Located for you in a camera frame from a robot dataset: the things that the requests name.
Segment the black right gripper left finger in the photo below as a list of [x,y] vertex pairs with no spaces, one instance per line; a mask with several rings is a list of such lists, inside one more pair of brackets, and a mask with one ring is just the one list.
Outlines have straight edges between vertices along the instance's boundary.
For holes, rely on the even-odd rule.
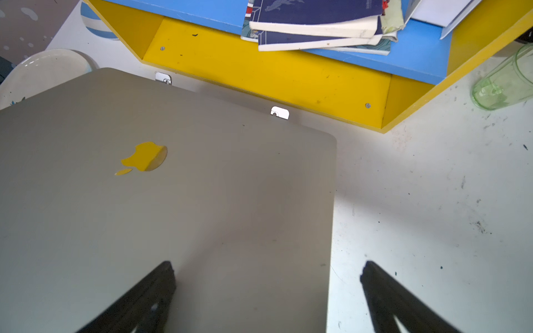
[[163,332],[176,291],[171,262],[164,261],[80,332]]

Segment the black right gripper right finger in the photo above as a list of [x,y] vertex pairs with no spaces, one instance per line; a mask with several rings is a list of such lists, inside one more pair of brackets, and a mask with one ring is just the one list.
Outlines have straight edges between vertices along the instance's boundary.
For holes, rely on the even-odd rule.
[[375,332],[458,332],[373,261],[366,262],[360,281]]

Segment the silver laptop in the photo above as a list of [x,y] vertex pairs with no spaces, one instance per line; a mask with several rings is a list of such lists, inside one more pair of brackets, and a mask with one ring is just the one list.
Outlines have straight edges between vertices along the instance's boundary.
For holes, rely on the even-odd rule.
[[1,111],[1,331],[75,332],[155,267],[166,332],[324,332],[337,141],[99,69]]

